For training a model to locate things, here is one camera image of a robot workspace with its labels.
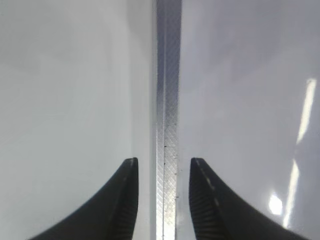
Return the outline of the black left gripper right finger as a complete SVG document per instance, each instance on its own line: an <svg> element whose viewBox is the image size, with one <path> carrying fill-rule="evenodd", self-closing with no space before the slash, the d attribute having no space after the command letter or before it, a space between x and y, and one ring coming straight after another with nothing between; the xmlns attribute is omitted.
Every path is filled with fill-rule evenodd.
<svg viewBox="0 0 320 240"><path fill-rule="evenodd" d="M189 209L198 240L301 240L238 196L202 158L192 158Z"/></svg>

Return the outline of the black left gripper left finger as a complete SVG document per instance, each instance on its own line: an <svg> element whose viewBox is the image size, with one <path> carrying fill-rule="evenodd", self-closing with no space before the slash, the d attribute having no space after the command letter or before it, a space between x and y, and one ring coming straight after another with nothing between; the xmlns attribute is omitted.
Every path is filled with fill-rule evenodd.
<svg viewBox="0 0 320 240"><path fill-rule="evenodd" d="M139 202L139 162L125 159L87 202L35 240L131 240Z"/></svg>

